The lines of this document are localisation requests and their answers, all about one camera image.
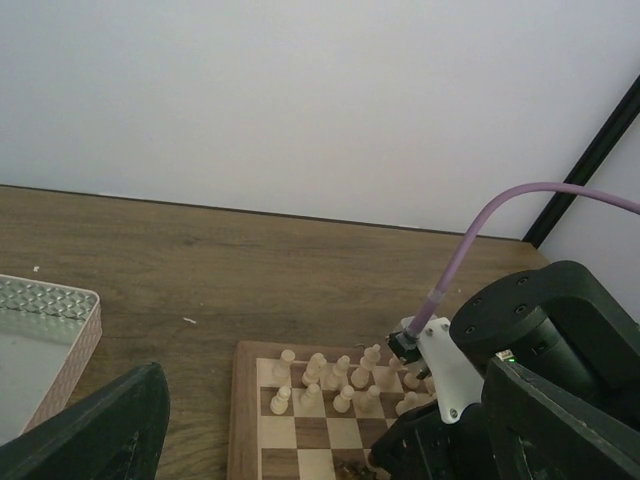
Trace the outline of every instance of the white wall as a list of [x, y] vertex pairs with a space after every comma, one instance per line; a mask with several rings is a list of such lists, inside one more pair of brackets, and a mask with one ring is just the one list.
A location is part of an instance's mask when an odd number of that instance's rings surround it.
[[[634, 0], [0, 12], [1, 183], [443, 230], [562, 180], [640, 69]], [[522, 236], [548, 198], [484, 233]]]
[[[589, 187], [640, 202], [640, 122], [620, 139]], [[550, 260], [587, 266], [640, 323], [640, 217], [588, 199], [577, 199], [542, 244]]]

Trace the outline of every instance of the pawn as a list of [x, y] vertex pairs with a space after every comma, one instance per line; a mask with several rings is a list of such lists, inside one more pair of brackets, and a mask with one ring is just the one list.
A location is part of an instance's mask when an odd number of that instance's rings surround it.
[[289, 408], [289, 398], [291, 397], [291, 389], [289, 387], [282, 386], [278, 390], [273, 398], [271, 399], [271, 403], [269, 407], [271, 411], [276, 415], [282, 415]]
[[418, 380], [413, 373], [407, 372], [404, 376], [404, 384], [411, 390], [415, 390], [420, 386], [420, 380]]
[[304, 393], [300, 396], [300, 404], [304, 408], [311, 408], [320, 399], [320, 386], [317, 383], [312, 383], [307, 387]]
[[412, 408], [418, 406], [418, 394], [416, 392], [409, 392], [404, 396], [404, 400], [400, 400], [396, 405], [396, 413], [398, 416], [404, 412], [408, 412]]
[[313, 355], [311, 355], [307, 367], [313, 367], [313, 369], [315, 370], [318, 364], [322, 363], [323, 360], [326, 361], [323, 354], [314, 353]]
[[355, 390], [351, 385], [347, 385], [344, 387], [336, 398], [333, 399], [333, 408], [335, 408], [338, 413], [346, 413], [351, 407], [351, 399], [355, 394]]
[[285, 383], [291, 378], [291, 364], [296, 359], [292, 350], [283, 350], [280, 358], [273, 366], [273, 377], [280, 383]]
[[384, 375], [381, 375], [380, 384], [383, 387], [390, 388], [396, 381], [396, 375], [400, 370], [402, 370], [403, 365], [398, 357], [395, 355], [389, 359], [389, 369], [384, 372]]
[[363, 412], [367, 413], [373, 409], [375, 400], [380, 397], [380, 388], [376, 385], [371, 385], [369, 389], [358, 399], [358, 407]]

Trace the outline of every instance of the white bracket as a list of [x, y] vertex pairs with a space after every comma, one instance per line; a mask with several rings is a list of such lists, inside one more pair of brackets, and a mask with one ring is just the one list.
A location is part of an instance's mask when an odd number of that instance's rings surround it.
[[[412, 318], [403, 318], [402, 326]], [[418, 350], [433, 375], [440, 417], [451, 424], [460, 420], [465, 408], [480, 402], [484, 379], [451, 340], [449, 326], [444, 317], [429, 320], [418, 339]]]

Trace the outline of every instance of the black door frame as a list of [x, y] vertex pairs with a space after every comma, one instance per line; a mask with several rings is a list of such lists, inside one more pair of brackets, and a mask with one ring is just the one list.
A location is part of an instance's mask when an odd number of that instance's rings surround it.
[[[622, 97], [620, 103], [609, 116], [600, 131], [593, 138], [578, 162], [564, 179], [564, 183], [584, 186], [598, 170], [598, 167], [613, 150], [618, 140], [640, 113], [640, 76], [633, 82], [629, 91]], [[539, 248], [545, 238], [551, 233], [565, 212], [569, 209], [576, 196], [569, 193], [556, 193], [544, 207], [533, 225], [522, 239]]]

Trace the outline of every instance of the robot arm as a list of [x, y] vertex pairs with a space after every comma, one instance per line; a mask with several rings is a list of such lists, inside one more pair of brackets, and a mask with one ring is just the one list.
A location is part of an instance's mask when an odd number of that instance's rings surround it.
[[[533, 470], [556, 478], [554, 469], [574, 478], [578, 466], [596, 460], [594, 471], [640, 472], [640, 329], [582, 265], [507, 276], [471, 298], [451, 324], [432, 318], [414, 345], [399, 332], [388, 343], [414, 373], [430, 371], [438, 393], [437, 410], [405, 413], [373, 446], [372, 461], [394, 478], [489, 479], [500, 478], [498, 470], [508, 479], [532, 478]], [[530, 399], [531, 408], [505, 404], [508, 392], [510, 401]], [[604, 430], [575, 428], [581, 418], [598, 418]], [[558, 431], [566, 433], [564, 447], [553, 441]], [[523, 436], [515, 442], [513, 432]], [[593, 435], [606, 437], [610, 450], [603, 453]], [[577, 444], [597, 452], [559, 466], [536, 454], [555, 445], [552, 456], [571, 457]], [[524, 459], [531, 475], [514, 477], [513, 458]]]

